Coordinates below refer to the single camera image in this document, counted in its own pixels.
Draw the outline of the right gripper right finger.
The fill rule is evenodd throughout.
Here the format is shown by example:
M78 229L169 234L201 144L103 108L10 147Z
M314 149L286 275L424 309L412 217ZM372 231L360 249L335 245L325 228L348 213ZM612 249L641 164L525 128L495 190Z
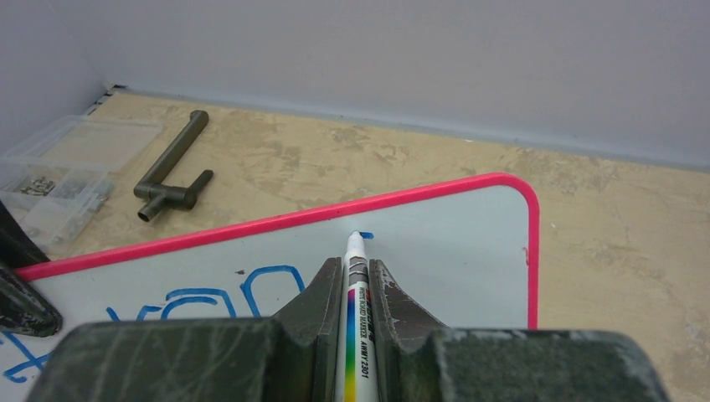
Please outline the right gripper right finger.
M652 362L618 332L447 327L381 260L369 263L383 401L666 401Z

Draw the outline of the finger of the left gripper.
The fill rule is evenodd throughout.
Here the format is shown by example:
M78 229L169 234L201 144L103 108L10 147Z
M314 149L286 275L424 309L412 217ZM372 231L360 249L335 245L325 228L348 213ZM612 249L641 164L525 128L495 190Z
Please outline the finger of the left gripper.
M25 234L4 204L1 204L1 262L18 269L49 262L50 258Z
M14 271L1 264L1 331L46 338L63 326L59 311Z

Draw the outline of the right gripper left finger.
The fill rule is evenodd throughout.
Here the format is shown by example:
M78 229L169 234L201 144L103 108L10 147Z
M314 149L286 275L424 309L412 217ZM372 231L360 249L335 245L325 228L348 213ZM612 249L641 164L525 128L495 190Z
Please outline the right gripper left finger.
M342 262L271 317L97 322L72 330L31 401L329 401Z

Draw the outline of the whiteboard marker pen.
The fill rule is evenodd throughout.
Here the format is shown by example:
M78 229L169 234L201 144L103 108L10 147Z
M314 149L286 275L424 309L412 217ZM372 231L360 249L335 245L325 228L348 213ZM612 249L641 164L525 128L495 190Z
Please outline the whiteboard marker pen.
M339 316L335 401L378 401L375 333L364 240L354 231L342 260L342 300Z

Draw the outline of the pink framed whiteboard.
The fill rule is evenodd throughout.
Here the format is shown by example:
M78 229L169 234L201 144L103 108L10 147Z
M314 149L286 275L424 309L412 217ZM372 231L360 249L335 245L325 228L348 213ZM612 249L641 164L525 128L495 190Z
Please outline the pink framed whiteboard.
M261 317L303 291L360 231L366 255L443 323L535 328L539 221L527 183L490 173L18 273L59 310L62 333L109 320Z

